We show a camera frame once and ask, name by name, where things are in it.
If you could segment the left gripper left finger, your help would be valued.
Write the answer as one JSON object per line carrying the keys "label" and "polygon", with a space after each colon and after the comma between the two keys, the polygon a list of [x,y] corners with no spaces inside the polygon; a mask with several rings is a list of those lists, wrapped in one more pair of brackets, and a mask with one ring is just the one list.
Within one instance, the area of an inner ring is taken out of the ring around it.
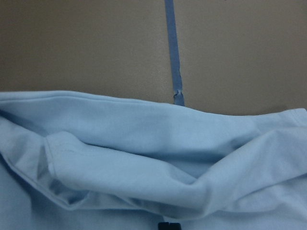
{"label": "left gripper left finger", "polygon": [[169,222],[159,222],[158,230],[169,230]]}

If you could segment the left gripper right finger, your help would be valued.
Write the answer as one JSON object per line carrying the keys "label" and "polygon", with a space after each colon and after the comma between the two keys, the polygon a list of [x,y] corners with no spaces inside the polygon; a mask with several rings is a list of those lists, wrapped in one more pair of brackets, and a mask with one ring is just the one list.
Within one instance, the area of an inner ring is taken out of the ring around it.
{"label": "left gripper right finger", "polygon": [[169,223],[170,230],[180,230],[180,223]]}

